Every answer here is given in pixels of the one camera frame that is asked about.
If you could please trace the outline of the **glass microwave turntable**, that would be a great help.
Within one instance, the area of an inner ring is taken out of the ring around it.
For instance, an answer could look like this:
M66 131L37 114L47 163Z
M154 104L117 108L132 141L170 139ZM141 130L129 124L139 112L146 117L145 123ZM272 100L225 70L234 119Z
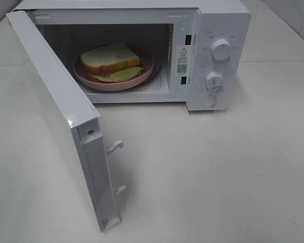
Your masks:
M140 90L157 90L161 87L162 81L160 79L160 72L162 71L162 65L160 62L155 64L155 67L152 70L151 76L144 81L143 83L126 90L122 91L140 91Z

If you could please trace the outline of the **white upper control knob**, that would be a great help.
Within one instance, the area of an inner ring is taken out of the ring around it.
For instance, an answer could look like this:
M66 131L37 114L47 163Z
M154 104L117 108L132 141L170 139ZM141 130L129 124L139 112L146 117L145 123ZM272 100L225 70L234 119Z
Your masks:
M212 57L217 61L223 61L230 57L232 44L228 38L218 38L210 45Z

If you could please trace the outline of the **white round door button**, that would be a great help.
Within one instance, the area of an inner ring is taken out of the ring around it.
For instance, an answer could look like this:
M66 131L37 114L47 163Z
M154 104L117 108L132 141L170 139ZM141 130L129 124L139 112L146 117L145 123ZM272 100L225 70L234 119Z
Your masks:
M201 100L201 105L204 107L213 107L216 104L216 96L214 95L207 95L204 96Z

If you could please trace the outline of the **lettuce bread sandwich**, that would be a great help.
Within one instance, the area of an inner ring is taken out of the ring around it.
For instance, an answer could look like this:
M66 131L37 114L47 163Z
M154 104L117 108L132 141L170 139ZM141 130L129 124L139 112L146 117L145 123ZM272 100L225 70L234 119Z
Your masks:
M88 79L119 83L135 78L144 71L137 56L124 43L100 46L83 52L80 61Z

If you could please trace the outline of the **white lower timer knob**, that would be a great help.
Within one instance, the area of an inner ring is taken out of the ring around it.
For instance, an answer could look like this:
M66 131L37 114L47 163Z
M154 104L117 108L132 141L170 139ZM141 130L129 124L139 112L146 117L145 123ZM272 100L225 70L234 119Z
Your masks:
M206 87L210 90L215 90L224 84L224 78L219 72L210 72L206 75Z

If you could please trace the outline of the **white microwave door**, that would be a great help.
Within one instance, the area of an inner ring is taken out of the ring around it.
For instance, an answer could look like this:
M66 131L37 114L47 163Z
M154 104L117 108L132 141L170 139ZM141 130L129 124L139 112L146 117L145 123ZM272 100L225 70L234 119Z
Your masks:
M25 11L7 14L25 68L51 134L101 232L121 221L107 157L117 148L103 141L100 114Z

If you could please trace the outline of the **white microwave oven body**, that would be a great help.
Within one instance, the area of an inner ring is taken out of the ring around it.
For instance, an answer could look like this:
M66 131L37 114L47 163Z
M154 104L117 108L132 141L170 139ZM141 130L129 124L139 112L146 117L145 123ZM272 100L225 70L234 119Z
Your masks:
M188 110L224 110L251 14L240 1L22 1L12 12L25 11L76 81L73 63L86 50L123 42L147 50L160 62L157 90L100 92L80 88L92 103L184 102ZM232 44L229 58L217 61L210 45L218 38ZM177 46L191 46L188 74L176 73ZM206 75L219 72L224 84L206 87ZM204 96L216 96L204 107Z

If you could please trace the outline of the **pink round plate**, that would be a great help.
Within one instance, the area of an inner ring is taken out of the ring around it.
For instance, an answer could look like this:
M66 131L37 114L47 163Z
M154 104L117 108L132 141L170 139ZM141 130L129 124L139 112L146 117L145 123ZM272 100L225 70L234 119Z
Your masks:
M102 80L86 73L80 61L80 57L78 57L73 63L73 72L82 84L95 90L113 92L133 88L143 83L151 76L152 70L155 67L155 59L147 50L141 47L135 45L128 45L128 47L140 58L140 67L142 67L135 76L128 80L122 82L103 82Z

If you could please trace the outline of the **white warning label sticker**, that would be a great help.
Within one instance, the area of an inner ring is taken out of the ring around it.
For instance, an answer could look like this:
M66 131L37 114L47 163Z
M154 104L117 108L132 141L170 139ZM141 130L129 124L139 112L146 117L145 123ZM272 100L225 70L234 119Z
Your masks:
M190 60L191 60L191 46L177 46L176 49L176 73L178 75L188 74Z

